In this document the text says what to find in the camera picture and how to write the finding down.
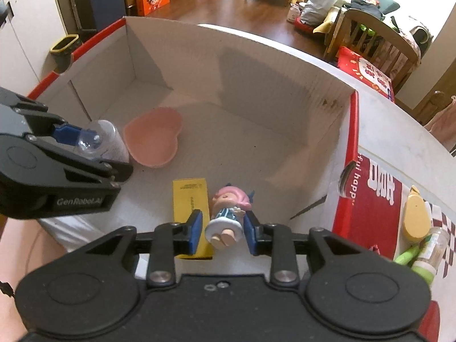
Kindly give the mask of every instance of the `plastic bottle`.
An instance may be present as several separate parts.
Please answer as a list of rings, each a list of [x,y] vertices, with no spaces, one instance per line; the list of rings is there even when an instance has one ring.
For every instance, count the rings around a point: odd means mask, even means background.
[[[129,153],[119,131],[111,122],[102,119],[91,122],[86,130],[81,131],[76,149],[79,155],[89,159],[129,161]]]
[[[424,239],[423,248],[412,265],[412,271],[421,275],[431,285],[443,258],[450,234],[446,229],[433,227]]]

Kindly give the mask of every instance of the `toy figurine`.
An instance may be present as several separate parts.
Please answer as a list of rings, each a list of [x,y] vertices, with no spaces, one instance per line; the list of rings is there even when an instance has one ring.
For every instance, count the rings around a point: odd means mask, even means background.
[[[206,240],[217,249],[239,242],[243,236],[242,220],[245,211],[252,209],[252,197],[235,186],[227,185],[212,198],[211,220],[206,226]]]

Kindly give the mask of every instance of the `figurine's foot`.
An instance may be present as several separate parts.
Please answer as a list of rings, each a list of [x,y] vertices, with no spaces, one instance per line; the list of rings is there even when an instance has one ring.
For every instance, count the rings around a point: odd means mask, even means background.
[[[222,239],[223,244],[225,244],[227,247],[230,247],[230,246],[236,244],[236,239],[234,237],[234,231],[231,229],[223,230],[222,234],[220,234],[220,238]]]
[[[222,242],[222,239],[220,238],[220,235],[217,235],[217,234],[212,235],[211,244],[216,249],[224,249],[225,248],[225,244]]]

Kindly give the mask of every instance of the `red package with chinese characters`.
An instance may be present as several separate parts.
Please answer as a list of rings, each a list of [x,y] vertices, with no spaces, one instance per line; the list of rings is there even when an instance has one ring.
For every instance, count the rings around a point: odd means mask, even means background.
[[[339,49],[337,67],[345,73],[369,85],[375,91],[394,102],[391,79],[375,68],[362,56],[343,46]]]

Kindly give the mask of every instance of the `heart-shaped bowl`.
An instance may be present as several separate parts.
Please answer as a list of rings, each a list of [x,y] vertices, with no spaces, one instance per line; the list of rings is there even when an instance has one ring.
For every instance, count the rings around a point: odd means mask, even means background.
[[[176,155],[182,126],[182,116],[176,110],[155,108],[125,126],[124,142],[136,162],[151,168],[164,167]]]

